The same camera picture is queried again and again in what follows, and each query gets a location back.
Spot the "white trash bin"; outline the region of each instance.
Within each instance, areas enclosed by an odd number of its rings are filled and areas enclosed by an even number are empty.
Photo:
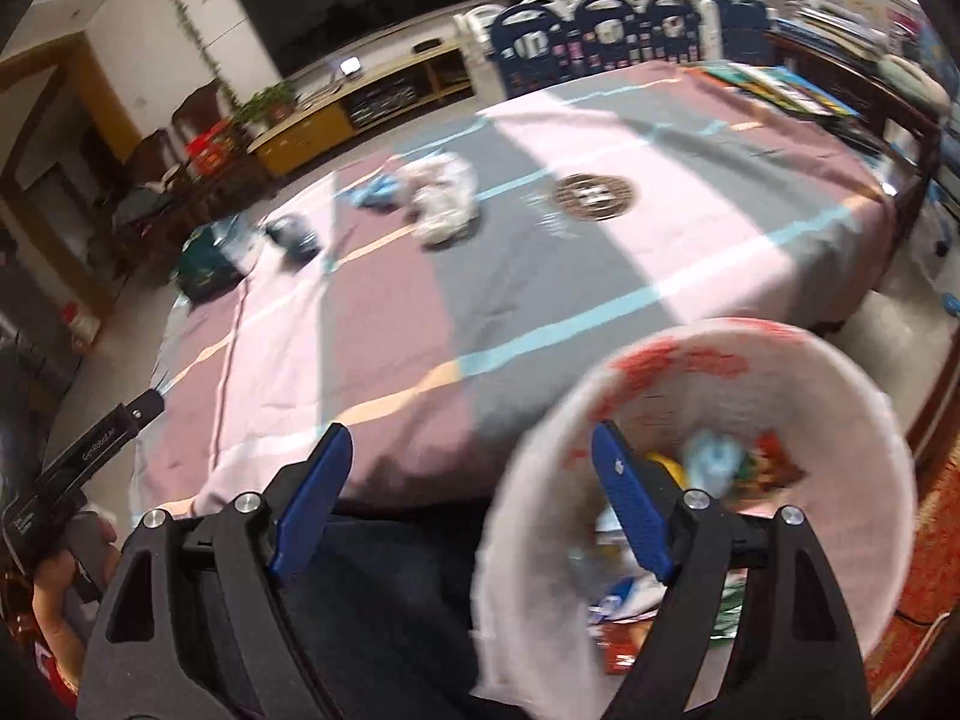
[[[473,582],[477,695],[539,720],[594,720],[622,678],[587,632],[568,551],[595,549],[606,498],[589,437],[611,418],[638,456],[679,456],[698,428],[751,445],[775,430],[806,474],[784,493],[827,554],[865,655],[899,599],[913,546],[914,467],[889,399],[820,338],[757,319],[658,333],[591,370],[517,448],[488,515]],[[714,698],[730,647],[709,650],[690,707]]]

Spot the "wooden door frame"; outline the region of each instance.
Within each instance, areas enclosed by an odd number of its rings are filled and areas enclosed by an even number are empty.
[[[56,71],[21,127],[6,164],[0,166],[0,196],[6,200],[11,215],[30,243],[54,269],[59,279],[73,290],[80,302],[96,317],[106,319],[113,309],[113,297],[59,240],[45,216],[27,201],[16,180],[16,168],[40,118],[66,82],[71,83],[95,127],[121,162],[130,156],[141,136],[109,85],[93,48],[82,32],[64,35],[0,62],[0,93],[17,81],[51,67]]]

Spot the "potted plant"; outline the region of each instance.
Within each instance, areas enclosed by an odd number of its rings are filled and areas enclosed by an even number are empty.
[[[233,115],[237,124],[275,127],[294,113],[295,98],[293,89],[286,81],[268,86],[257,92],[241,105]]]

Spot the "blue gripper pad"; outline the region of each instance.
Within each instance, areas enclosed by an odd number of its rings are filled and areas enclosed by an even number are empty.
[[[664,517],[643,486],[630,447],[608,425],[593,430],[593,467],[637,562],[666,584],[674,573]]]
[[[332,425],[307,462],[310,470],[277,520],[277,546],[269,570],[281,580],[304,570],[320,543],[353,464],[349,430]]]

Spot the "plaid tablecloth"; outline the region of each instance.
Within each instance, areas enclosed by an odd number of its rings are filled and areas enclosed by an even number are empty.
[[[476,168],[472,237],[424,250],[404,211],[344,199],[387,159],[436,151]],[[575,173],[624,179],[629,207],[560,207]],[[352,430],[349,498],[489,494],[520,435],[616,348],[702,317],[846,319],[895,229],[832,136],[662,63],[424,127],[286,213],[309,219],[322,258],[291,271],[266,247],[233,293],[171,317],[167,412],[138,447],[134,511],[193,497],[210,512],[261,490],[331,420]]]

